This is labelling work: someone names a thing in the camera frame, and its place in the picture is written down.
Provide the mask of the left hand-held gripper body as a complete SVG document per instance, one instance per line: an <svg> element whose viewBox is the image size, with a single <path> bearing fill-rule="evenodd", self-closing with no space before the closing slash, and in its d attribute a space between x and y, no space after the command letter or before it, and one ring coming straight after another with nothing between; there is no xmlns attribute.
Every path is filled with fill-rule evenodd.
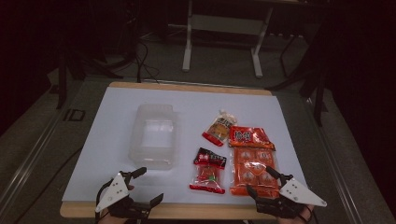
<svg viewBox="0 0 396 224"><path fill-rule="evenodd" d="M119 171L114 178L106 182L96 196L95 219L99 220L104 209L113 217L127 218L128 220L144 220L149 217L149 204L135 203L129 196L134 188L128 177L130 172Z"/></svg>

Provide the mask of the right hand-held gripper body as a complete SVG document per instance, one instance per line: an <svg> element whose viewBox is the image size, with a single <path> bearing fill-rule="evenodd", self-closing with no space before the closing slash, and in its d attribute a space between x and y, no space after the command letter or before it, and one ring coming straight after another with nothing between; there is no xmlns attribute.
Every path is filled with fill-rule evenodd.
<svg viewBox="0 0 396 224"><path fill-rule="evenodd" d="M278 198L264 198L253 190L253 199L258 213L281 218L303 218L302 212L309 205L320 207L328 205L326 201L293 177L282 183Z"/></svg>

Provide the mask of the large orange snack packet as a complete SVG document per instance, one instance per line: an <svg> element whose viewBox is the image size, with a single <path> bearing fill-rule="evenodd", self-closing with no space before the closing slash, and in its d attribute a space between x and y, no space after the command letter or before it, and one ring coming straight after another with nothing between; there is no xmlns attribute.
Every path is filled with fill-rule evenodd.
<svg viewBox="0 0 396 224"><path fill-rule="evenodd" d="M232 126L229 146L233 150L231 194L248 196L247 186L251 186L261 197L278 197L278 181L266 171L276 167L276 147L264 128Z"/></svg>

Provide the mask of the clear plastic container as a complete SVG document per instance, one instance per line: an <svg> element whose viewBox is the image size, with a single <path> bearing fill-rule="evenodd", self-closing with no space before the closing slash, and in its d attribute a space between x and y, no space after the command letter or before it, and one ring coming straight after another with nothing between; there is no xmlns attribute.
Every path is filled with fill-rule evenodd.
<svg viewBox="0 0 396 224"><path fill-rule="evenodd" d="M177 148L177 113L171 105L143 104L137 108L129 158L137 167L170 170Z"/></svg>

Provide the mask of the red and black snack packet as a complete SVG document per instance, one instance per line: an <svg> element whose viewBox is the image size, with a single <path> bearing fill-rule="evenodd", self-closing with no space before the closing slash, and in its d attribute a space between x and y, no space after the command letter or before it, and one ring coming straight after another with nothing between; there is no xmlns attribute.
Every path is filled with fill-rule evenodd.
<svg viewBox="0 0 396 224"><path fill-rule="evenodd" d="M224 194L225 188L222 186L222 172L225 169L226 163L226 157L200 147L193 160L195 174L189 184L189 188Z"/></svg>

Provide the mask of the person's right hand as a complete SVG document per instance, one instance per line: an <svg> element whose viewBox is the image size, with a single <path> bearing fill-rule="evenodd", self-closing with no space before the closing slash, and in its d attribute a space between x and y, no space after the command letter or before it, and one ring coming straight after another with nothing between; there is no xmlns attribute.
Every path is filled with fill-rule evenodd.
<svg viewBox="0 0 396 224"><path fill-rule="evenodd" d="M278 217L278 224L308 224L314 214L314 205L306 205L304 210L295 218Z"/></svg>

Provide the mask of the person's left hand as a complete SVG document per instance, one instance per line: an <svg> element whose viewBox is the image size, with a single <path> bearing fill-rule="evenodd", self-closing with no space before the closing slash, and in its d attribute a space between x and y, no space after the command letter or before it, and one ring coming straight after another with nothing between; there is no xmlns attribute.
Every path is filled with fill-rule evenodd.
<svg viewBox="0 0 396 224"><path fill-rule="evenodd" d="M111 216L106 208L102 211L97 224L124 224L126 221L127 218Z"/></svg>

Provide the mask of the white table mat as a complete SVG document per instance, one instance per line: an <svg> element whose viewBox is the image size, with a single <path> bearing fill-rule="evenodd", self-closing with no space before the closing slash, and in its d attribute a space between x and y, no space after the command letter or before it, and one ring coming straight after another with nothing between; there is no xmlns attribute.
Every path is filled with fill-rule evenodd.
<svg viewBox="0 0 396 224"><path fill-rule="evenodd" d="M221 109L238 123L262 127L276 146L277 170L305 182L279 101L275 96L197 91L143 90L109 87L64 192L65 202L94 202L99 188L118 172L133 171L128 153L137 108L142 104L171 105L177 113L177 162L166 171L149 170L132 181L134 200L147 202L162 193L165 203L253 204L248 196L192 190L192 164L199 148L226 158L231 150L216 147L202 137Z"/></svg>

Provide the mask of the small clear orange snack packet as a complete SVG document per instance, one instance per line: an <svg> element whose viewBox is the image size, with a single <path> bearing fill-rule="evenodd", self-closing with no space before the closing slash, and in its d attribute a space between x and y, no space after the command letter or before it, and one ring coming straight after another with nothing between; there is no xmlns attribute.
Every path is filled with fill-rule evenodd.
<svg viewBox="0 0 396 224"><path fill-rule="evenodd" d="M217 147L222 147L229 137L231 127L237 124L234 115L220 110L209 127L202 133L202 137Z"/></svg>

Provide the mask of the black metal stand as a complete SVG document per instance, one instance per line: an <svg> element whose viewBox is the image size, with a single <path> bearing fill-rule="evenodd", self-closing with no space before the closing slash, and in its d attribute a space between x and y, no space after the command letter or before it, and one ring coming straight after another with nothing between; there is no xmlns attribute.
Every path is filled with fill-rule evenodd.
<svg viewBox="0 0 396 224"><path fill-rule="evenodd" d="M325 80L328 71L324 70L318 76L318 85L316 91L316 98L315 98L315 107L314 107L314 119L319 127L322 126L321 122L321 111L323 106L323 93L325 87Z"/></svg>

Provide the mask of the grey metal floor rail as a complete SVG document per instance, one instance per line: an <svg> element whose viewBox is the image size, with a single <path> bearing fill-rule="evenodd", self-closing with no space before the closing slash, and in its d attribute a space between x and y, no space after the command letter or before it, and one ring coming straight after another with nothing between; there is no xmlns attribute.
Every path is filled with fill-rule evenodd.
<svg viewBox="0 0 396 224"><path fill-rule="evenodd" d="M332 182L337 190L337 195L343 205L344 211L346 212L348 223L361 224L361 216L350 194L350 190L347 186L347 182L344 179L343 173L340 170L340 166L337 163L337 159L334 157L333 149L329 138L325 134L323 127L318 124L314 116L314 101L311 98L307 98L306 100L304 100L304 104L309 110L315 130L318 133L318 137L323 146L325 161L327 162L327 166L332 177Z"/></svg>
<svg viewBox="0 0 396 224"><path fill-rule="evenodd" d="M11 205L14 204L16 197L35 168L38 158L50 141L58 123L66 114L68 107L69 104L64 104L62 107L54 110L43 132L38 136L35 144L8 182L4 191L0 194L0 220L7 215Z"/></svg>

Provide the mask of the black floor socket frame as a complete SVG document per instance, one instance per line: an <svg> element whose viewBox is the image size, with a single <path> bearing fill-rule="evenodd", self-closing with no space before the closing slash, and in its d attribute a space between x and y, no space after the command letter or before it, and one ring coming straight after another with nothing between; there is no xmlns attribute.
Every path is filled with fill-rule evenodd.
<svg viewBox="0 0 396 224"><path fill-rule="evenodd" d="M63 121L83 121L86 115L85 110L68 109L64 115Z"/></svg>

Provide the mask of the white metal table frame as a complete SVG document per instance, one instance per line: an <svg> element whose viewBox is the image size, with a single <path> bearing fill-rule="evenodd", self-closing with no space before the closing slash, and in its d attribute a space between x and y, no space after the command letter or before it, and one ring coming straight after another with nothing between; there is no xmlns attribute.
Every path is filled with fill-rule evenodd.
<svg viewBox="0 0 396 224"><path fill-rule="evenodd" d="M193 30L200 30L200 31L223 32L230 34L257 36L258 37L257 44L255 45L254 48L250 49L250 55L253 62L255 76L257 78L263 77L259 53L274 8L269 7L266 10L264 19L262 21L258 21L258 20L194 14L192 12L192 6L193 6L193 0L189 0L188 16L187 16L187 37L186 37L186 46L184 50L184 57L182 63L182 70L184 72L190 71L191 50L192 50L191 35Z"/></svg>

